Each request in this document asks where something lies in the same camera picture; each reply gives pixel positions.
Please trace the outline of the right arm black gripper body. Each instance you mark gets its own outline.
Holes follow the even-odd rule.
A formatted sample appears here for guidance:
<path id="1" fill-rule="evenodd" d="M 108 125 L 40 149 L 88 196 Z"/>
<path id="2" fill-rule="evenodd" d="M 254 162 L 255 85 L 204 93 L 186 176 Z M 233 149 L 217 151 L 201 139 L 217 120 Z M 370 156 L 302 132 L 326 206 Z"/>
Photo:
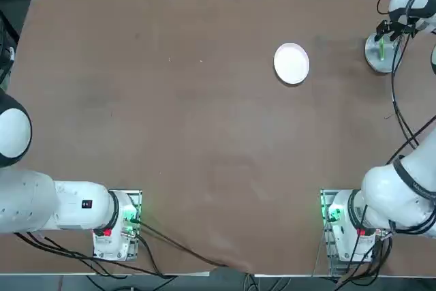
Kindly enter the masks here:
<path id="1" fill-rule="evenodd" d="M 402 34 L 411 34 L 411 36 L 414 37 L 415 34 L 417 34 L 417 32 L 418 32 L 418 28 L 417 28 L 418 21 L 419 21 L 418 18 L 408 18 L 405 23 L 399 22 L 399 21 L 394 21 L 394 20 L 390 20 L 389 23 L 390 24 L 392 24 L 392 23 L 403 24 L 404 30 L 403 30 Z"/>

